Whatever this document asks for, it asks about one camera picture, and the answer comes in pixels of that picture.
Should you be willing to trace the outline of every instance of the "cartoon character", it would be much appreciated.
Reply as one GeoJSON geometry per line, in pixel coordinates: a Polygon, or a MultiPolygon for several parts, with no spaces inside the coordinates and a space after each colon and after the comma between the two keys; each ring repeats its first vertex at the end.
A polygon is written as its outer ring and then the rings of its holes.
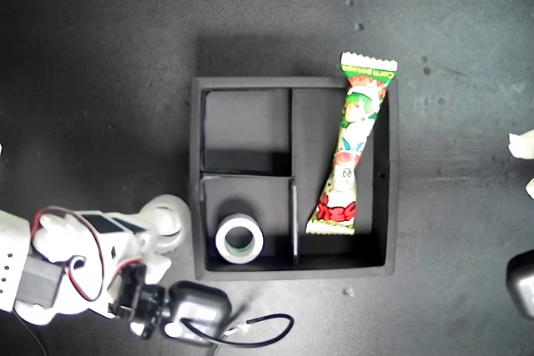
{"type": "Polygon", "coordinates": [[[334,167],[326,194],[329,195],[329,207],[345,207],[355,199],[356,177],[355,166],[360,156],[352,152],[338,152],[335,155],[334,167]]]}
{"type": "Polygon", "coordinates": [[[375,125],[379,109],[378,91],[370,91],[368,87],[351,88],[345,99],[338,150],[356,151],[361,154],[375,125]]]}

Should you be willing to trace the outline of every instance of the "green snack package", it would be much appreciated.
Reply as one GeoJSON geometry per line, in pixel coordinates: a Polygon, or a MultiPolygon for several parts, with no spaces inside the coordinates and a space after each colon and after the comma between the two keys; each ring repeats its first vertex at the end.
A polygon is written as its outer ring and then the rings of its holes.
{"type": "Polygon", "coordinates": [[[341,55],[341,69],[349,80],[332,172],[306,233],[353,235],[356,215],[355,168],[375,125],[397,62],[356,53],[341,55]]]}

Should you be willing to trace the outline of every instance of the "black cable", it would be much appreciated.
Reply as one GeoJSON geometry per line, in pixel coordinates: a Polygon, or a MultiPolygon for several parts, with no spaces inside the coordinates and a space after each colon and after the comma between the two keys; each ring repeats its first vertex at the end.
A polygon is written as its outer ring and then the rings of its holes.
{"type": "Polygon", "coordinates": [[[20,322],[20,324],[22,324],[23,327],[32,335],[33,340],[36,342],[37,345],[39,345],[39,348],[41,349],[41,353],[43,354],[43,356],[48,356],[47,350],[44,348],[44,345],[39,340],[39,338],[37,338],[37,335],[33,333],[33,331],[26,325],[26,323],[24,323],[24,320],[18,315],[18,313],[15,310],[13,310],[13,314],[15,314],[15,317],[20,322]]]}
{"type": "Polygon", "coordinates": [[[258,318],[252,318],[251,320],[247,320],[246,321],[247,324],[254,324],[254,323],[259,323],[259,322],[265,321],[265,320],[273,320],[275,318],[285,318],[286,320],[289,321],[289,323],[287,324],[287,327],[285,328],[285,330],[282,331],[280,333],[280,335],[278,335],[278,336],[276,336],[276,337],[274,337],[272,339],[268,339],[268,340],[263,341],[263,342],[253,342],[253,343],[230,342],[230,341],[226,341],[224,339],[219,339],[219,338],[212,337],[212,336],[210,336],[210,335],[208,335],[206,333],[203,333],[198,328],[193,326],[194,320],[191,319],[191,318],[182,318],[180,320],[180,322],[185,327],[187,327],[192,333],[194,333],[194,334],[200,336],[201,338],[206,339],[207,341],[210,341],[211,343],[214,343],[216,345],[227,345],[227,346],[233,346],[235,348],[261,348],[261,347],[264,347],[264,346],[272,345],[273,343],[277,343],[283,337],[285,337],[288,333],[290,333],[291,329],[293,328],[293,324],[295,323],[295,320],[293,319],[293,317],[289,316],[288,314],[278,313],[278,314],[269,314],[267,316],[258,317],[258,318]]]}

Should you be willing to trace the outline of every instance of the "black table surface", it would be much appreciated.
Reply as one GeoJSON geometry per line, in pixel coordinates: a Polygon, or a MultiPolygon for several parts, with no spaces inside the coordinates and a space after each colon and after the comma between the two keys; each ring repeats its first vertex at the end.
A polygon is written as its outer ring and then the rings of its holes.
{"type": "MultiPolygon", "coordinates": [[[[506,146],[534,128],[534,0],[0,0],[0,208],[186,198],[193,76],[340,76],[345,50],[400,66],[395,275],[213,283],[246,318],[296,320],[219,354],[531,354],[505,269],[534,247],[534,162],[506,146]]],[[[164,282],[193,279],[190,242],[172,257],[164,282]]],[[[1,354],[37,354],[0,325],[1,354]]],[[[50,355],[205,354],[90,312],[38,332],[50,355]]]]}

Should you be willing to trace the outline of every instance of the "red wire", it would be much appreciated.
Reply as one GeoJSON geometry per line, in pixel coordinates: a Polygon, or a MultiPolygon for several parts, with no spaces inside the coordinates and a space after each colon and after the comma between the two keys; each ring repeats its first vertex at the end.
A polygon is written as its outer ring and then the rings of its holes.
{"type": "Polygon", "coordinates": [[[100,259],[100,266],[101,266],[101,271],[102,271],[102,279],[100,280],[100,289],[98,290],[97,296],[95,298],[91,298],[85,293],[85,291],[82,289],[82,287],[79,285],[79,283],[74,278],[73,270],[71,268],[72,266],[70,264],[67,267],[67,271],[68,271],[68,278],[70,279],[70,282],[74,286],[74,289],[76,289],[76,291],[80,294],[80,296],[82,298],[84,298],[85,300],[87,300],[88,302],[95,302],[95,301],[98,300],[98,298],[100,298],[100,295],[102,295],[103,282],[105,280],[105,269],[104,269],[104,263],[103,263],[103,252],[102,252],[102,247],[100,246],[100,241],[98,241],[98,232],[94,228],[94,226],[86,218],[84,218],[80,214],[78,214],[76,212],[73,212],[72,210],[68,210],[67,208],[60,208],[59,206],[47,206],[46,208],[42,208],[41,210],[39,210],[37,212],[37,214],[35,214],[35,217],[33,218],[33,226],[32,226],[32,231],[31,231],[31,238],[32,239],[35,236],[35,233],[39,229],[39,224],[40,224],[41,217],[44,214],[46,214],[48,212],[51,212],[51,211],[70,214],[71,216],[75,217],[80,223],[82,223],[89,230],[91,235],[93,236],[94,242],[96,243],[97,248],[98,248],[98,258],[100,259]]]}

